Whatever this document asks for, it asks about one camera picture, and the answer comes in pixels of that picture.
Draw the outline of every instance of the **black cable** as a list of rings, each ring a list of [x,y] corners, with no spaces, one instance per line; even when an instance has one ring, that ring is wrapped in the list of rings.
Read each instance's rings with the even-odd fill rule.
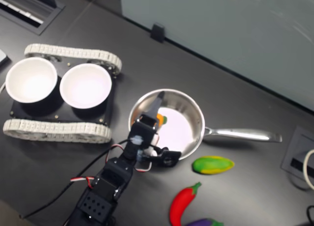
[[[311,226],[314,226],[314,222],[313,222],[313,220],[312,220],[312,218],[311,218],[311,215],[310,215],[310,209],[311,209],[311,208],[314,208],[314,205],[310,205],[310,206],[306,209],[306,216],[308,217]]]
[[[125,142],[127,142],[128,140],[124,140],[119,142],[118,144],[123,144]],[[81,172],[79,172],[77,174],[76,177],[80,177],[85,171],[87,171],[96,161],[98,161],[100,158],[102,158],[104,155],[107,154],[107,152],[109,152],[109,150],[111,149],[108,148],[106,151],[104,151],[102,154],[100,154],[98,157],[96,157],[91,163],[89,163]],[[21,219],[26,219],[44,209],[46,209],[48,206],[50,206],[51,204],[53,204],[56,200],[58,200],[73,184],[74,182],[70,182],[54,199],[52,199],[51,201],[49,201],[48,203],[46,203],[45,205],[43,205],[42,207],[38,208],[37,210],[34,210],[33,212],[25,215],[24,217],[20,215]]]

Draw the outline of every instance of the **toy red pepper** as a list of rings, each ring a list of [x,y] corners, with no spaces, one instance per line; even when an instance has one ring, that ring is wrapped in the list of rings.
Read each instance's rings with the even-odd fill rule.
[[[170,207],[170,223],[172,226],[181,226],[181,216],[187,206],[196,196],[197,189],[202,184],[198,182],[192,187],[181,190],[173,199]]]

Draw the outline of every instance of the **white wire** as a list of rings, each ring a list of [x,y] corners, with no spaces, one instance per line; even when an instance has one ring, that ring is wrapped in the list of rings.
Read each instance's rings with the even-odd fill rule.
[[[4,90],[5,88],[5,82],[2,84],[2,86],[0,87],[0,93]]]
[[[93,180],[94,177],[87,177],[89,180]],[[74,179],[71,179],[70,182],[77,182],[77,181],[82,181],[82,180],[86,180],[86,178],[74,178]]]
[[[314,185],[311,183],[309,176],[308,176],[308,162],[310,157],[314,154],[314,149],[309,151],[304,159],[303,162],[303,175],[304,175],[304,179],[307,182],[307,184],[309,185],[310,188],[312,188],[312,190],[314,190]]]
[[[149,163],[149,167],[148,167],[148,169],[137,169],[137,168],[135,168],[137,171],[139,171],[139,172],[148,172],[148,171],[150,171],[151,170],[151,168],[152,168],[152,162],[150,162]]]

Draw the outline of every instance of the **white bowl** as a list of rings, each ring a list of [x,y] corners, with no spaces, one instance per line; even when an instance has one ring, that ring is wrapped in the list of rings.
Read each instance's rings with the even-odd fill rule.
[[[23,59],[6,75],[5,87],[14,100],[21,103],[38,102],[46,98],[58,80],[54,65],[40,57]]]
[[[104,68],[87,63],[73,67],[63,76],[60,93],[71,107],[88,109],[103,102],[111,86],[111,77]]]

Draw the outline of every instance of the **white tank track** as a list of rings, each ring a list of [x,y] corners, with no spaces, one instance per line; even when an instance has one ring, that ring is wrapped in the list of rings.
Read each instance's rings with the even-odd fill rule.
[[[84,58],[90,63],[105,65],[114,75],[121,72],[122,62],[116,55],[90,49],[59,47],[47,44],[30,44],[24,52],[26,57],[43,57],[61,61],[62,57]],[[4,123],[4,134],[31,141],[65,141],[105,143],[111,140],[111,130],[95,123],[56,123],[25,119],[10,119]]]

